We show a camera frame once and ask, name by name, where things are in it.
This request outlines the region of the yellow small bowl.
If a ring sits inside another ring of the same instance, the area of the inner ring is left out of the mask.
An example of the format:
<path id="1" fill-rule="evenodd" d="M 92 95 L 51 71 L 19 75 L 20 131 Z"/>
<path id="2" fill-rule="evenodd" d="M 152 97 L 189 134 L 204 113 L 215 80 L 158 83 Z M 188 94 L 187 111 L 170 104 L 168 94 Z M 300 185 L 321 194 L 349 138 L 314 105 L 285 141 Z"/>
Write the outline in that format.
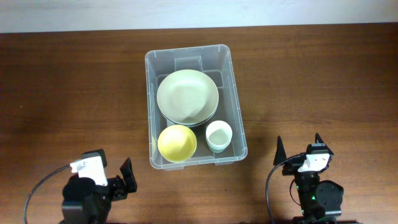
<path id="1" fill-rule="evenodd" d="M 190 159 L 197 148 L 197 137 L 188 127 L 172 125 L 159 135 L 158 149 L 164 159 L 180 163 Z"/>

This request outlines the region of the light grey cup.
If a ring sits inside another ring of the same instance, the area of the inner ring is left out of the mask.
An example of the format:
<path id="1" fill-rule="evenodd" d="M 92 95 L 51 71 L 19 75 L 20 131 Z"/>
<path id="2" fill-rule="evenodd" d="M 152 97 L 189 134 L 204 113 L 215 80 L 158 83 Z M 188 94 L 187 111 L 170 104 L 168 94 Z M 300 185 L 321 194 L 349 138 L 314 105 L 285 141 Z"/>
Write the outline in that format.
<path id="1" fill-rule="evenodd" d="M 215 148 L 224 148 L 224 147 L 228 147 L 229 145 L 230 145 L 230 141 L 228 141 L 227 143 L 225 143 L 225 144 L 214 144 L 214 143 L 212 143 L 212 142 L 210 142 L 210 141 L 206 141 L 207 142 L 207 144 L 208 144 L 208 147 L 210 148 L 210 147 L 215 147 Z"/>

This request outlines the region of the cream white cup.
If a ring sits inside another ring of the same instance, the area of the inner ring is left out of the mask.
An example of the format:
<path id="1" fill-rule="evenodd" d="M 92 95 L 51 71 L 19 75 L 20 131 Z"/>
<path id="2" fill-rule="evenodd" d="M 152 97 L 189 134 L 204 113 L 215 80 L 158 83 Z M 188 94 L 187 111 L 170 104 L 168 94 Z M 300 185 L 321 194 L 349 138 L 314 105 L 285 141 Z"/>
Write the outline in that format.
<path id="1" fill-rule="evenodd" d="M 231 126 L 221 120 L 214 121 L 206 127 L 206 140 L 214 144 L 225 144 L 231 142 L 233 131 Z"/>

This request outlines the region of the mint green cup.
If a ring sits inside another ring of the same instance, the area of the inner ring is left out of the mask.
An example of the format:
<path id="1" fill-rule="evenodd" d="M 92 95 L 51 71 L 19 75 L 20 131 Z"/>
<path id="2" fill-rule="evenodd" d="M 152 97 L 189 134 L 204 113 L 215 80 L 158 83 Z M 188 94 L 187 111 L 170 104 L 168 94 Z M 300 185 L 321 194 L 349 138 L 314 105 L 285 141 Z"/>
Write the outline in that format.
<path id="1" fill-rule="evenodd" d="M 228 147 L 224 147 L 224 148 L 215 148 L 215 147 L 210 147 L 210 150 L 214 153 L 221 153 L 225 150 L 227 150 Z"/>

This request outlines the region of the dark blue bowl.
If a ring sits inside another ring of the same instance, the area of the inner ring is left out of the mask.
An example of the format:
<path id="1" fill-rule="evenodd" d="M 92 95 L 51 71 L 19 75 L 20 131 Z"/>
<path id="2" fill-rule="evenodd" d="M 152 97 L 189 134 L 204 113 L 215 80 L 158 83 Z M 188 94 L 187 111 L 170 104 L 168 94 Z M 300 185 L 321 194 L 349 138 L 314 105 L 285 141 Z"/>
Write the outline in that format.
<path id="1" fill-rule="evenodd" d="M 192 127 L 195 127 L 195 126 L 202 125 L 202 124 L 204 124 L 205 122 L 209 121 L 209 120 L 213 117 L 213 115 L 216 113 L 216 111 L 217 111 L 217 108 L 212 112 L 212 114 L 210 114 L 210 115 L 209 115 L 207 118 L 205 118 L 203 121 L 196 122 L 196 123 L 179 123 L 179 122 L 176 122 L 176 121 L 172 121 L 171 119 L 169 119 L 168 117 L 166 117 L 166 115 L 164 115 L 162 112 L 160 112 L 160 113 L 161 113 L 161 115 L 167 120 L 167 122 L 170 122 L 170 123 L 172 123 L 172 124 L 180 124 L 180 125 L 183 125 L 183 126 L 187 126 L 187 127 L 189 127 L 189 128 L 192 128 Z"/>

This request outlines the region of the clear plastic storage bin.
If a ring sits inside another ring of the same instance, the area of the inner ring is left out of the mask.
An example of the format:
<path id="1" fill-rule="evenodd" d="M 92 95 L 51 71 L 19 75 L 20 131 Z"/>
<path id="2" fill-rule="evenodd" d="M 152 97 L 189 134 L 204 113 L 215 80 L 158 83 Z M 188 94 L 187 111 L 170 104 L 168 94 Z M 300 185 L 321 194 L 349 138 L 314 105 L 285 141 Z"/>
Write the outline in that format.
<path id="1" fill-rule="evenodd" d="M 145 56 L 149 162 L 155 169 L 178 170 L 202 164 L 232 164 L 248 154 L 231 51 L 227 45 L 151 50 Z M 231 142 L 213 152 L 206 128 L 214 121 L 231 126 Z M 161 132 L 172 125 L 190 128 L 197 138 L 183 162 L 165 159 L 158 148 Z"/>

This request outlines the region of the cream bowl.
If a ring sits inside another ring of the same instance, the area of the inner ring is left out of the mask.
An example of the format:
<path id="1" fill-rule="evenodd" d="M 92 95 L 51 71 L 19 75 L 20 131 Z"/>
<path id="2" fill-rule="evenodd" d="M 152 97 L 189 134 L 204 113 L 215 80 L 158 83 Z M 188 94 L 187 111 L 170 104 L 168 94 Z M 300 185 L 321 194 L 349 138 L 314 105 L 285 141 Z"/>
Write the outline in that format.
<path id="1" fill-rule="evenodd" d="M 215 82 L 196 70 L 171 73 L 157 90 L 160 112 L 179 123 L 203 121 L 218 107 L 219 100 Z"/>

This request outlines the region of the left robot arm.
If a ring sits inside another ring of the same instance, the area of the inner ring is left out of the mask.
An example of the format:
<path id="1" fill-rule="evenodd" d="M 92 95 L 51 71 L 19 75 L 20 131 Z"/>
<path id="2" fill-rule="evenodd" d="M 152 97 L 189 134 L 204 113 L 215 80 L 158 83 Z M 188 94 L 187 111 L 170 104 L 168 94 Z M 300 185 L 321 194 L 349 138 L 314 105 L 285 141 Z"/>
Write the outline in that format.
<path id="1" fill-rule="evenodd" d="M 111 203 L 137 191 L 130 158 L 116 177 L 106 177 L 106 166 L 104 149 L 85 152 L 70 163 L 73 176 L 62 190 L 64 223 L 106 223 Z"/>

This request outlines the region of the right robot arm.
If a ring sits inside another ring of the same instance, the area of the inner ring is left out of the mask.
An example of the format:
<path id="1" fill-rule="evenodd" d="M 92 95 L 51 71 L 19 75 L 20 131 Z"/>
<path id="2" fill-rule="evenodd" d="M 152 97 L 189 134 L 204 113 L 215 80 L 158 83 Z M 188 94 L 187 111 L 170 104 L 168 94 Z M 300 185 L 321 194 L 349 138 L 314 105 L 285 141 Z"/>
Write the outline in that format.
<path id="1" fill-rule="evenodd" d="M 344 188 L 330 180 L 320 180 L 320 174 L 329 168 L 334 153 L 319 134 L 305 152 L 287 157 L 282 139 L 277 138 L 274 167 L 282 166 L 282 175 L 294 176 L 293 183 L 299 197 L 302 216 L 293 223 L 336 223 L 342 214 Z"/>

